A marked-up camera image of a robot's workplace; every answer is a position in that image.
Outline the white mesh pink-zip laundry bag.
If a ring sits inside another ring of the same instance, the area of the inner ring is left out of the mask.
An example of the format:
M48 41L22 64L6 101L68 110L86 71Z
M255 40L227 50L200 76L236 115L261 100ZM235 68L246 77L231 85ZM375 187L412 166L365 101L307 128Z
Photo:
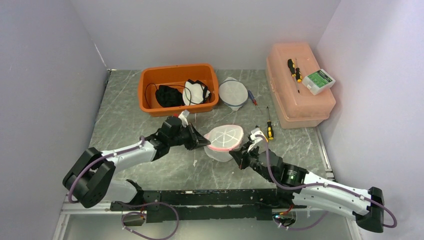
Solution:
M237 149L244 137L244 130L239 125L221 125L213 128L204 137L210 144L204 147L208 157L218 162L228 162L233 157L229 151Z

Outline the black white bra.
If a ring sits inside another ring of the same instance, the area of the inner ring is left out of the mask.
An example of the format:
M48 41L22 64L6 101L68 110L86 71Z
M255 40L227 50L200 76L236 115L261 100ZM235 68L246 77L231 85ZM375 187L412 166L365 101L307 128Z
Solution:
M157 85L148 83L144 90L144 98L150 107L147 99L147 91L153 87L153 96L162 108L195 106L205 104L210 101L212 93L209 87L200 80L188 79L183 85Z

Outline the white mesh blue-zip laundry bag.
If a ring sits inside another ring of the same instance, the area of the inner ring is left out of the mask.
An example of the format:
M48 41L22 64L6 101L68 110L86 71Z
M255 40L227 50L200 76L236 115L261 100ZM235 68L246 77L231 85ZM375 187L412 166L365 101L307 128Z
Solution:
M227 77L219 85L219 98L233 111L238 111L248 101L248 90L239 80Z

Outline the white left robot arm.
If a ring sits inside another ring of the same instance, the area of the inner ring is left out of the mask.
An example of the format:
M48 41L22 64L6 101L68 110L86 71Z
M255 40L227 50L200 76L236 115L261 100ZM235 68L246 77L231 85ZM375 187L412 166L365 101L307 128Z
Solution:
M86 149L62 180L68 201L92 208L102 200L117 202L131 210L145 204L145 192L135 181L114 181L116 173L142 163L156 161L170 148L195 150L210 145L185 117L169 116L153 134L114 150Z

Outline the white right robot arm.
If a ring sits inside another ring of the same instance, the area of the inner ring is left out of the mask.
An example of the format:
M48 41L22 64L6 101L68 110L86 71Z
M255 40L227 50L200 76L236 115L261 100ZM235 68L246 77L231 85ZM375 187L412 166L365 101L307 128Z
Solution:
M276 203L319 208L336 213L369 232L384 231L384 195L378 187L359 189L325 179L305 168L285 163L270 150L262 153L246 145L229 151L239 169L251 168L278 187Z

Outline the black yellow screwdriver on table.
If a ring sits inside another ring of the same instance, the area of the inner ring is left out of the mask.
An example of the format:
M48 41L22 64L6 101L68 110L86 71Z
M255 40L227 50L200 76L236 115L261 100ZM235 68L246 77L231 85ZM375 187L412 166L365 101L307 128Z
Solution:
M266 107L267 110L267 138L269 140L273 140L274 139L274 130L273 130L273 126L272 126L272 121L271 121L271 116L270 116L270 110L269 107Z

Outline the orange plastic tub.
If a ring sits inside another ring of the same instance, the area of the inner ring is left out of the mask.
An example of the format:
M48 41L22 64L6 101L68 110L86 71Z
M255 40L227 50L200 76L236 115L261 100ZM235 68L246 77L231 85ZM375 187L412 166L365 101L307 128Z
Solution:
M187 80L204 83L210 91L210 99L200 105L160 106L155 96L159 86L170 86L182 92ZM208 63L150 67L141 72L137 96L140 109L152 117L172 116L184 110L192 114L209 112L219 102L219 82L214 68Z

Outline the blue red screwdriver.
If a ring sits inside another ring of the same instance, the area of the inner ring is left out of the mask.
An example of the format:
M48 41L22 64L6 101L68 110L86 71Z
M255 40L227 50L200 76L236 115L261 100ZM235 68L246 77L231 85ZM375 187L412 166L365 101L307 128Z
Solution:
M250 91L250 90L248 90L247 91L247 93L248 93L248 98L252 101L252 103L257 107L258 106L258 104L257 104L257 101L256 101L256 99L255 99L255 97L254 97L254 95L253 95L253 93Z

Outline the thin black yellow screwdriver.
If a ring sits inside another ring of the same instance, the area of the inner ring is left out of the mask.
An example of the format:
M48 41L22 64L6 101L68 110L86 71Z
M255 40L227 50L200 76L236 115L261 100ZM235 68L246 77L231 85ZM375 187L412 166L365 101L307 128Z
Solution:
M297 83L300 84L302 82L302 74L298 66L297 59L295 59L294 63L295 63L295 79Z

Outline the translucent pink storage box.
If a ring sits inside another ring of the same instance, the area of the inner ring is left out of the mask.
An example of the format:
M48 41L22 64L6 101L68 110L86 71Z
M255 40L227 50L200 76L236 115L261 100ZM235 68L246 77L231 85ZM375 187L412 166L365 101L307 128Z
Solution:
M330 89L313 95L302 82L295 82L288 65L290 59L302 77L320 69L306 42L272 46L265 74L279 124L284 129L316 127L330 117L336 100Z

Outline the large black yellow screwdriver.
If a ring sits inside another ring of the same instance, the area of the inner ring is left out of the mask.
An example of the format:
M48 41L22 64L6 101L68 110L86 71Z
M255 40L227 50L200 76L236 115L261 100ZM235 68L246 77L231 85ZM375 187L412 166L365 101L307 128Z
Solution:
M296 76L296 67L295 67L295 63L293 62L293 60L291 58L289 58L287 60L287 66L289 68L289 71L291 73L291 76L292 77L295 77Z

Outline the white green small box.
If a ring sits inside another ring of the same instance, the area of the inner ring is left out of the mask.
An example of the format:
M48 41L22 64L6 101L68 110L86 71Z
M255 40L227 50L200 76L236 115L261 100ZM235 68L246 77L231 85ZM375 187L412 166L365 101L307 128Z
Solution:
M330 89L335 82L336 80L324 69L320 69L305 76L301 83L315 96Z

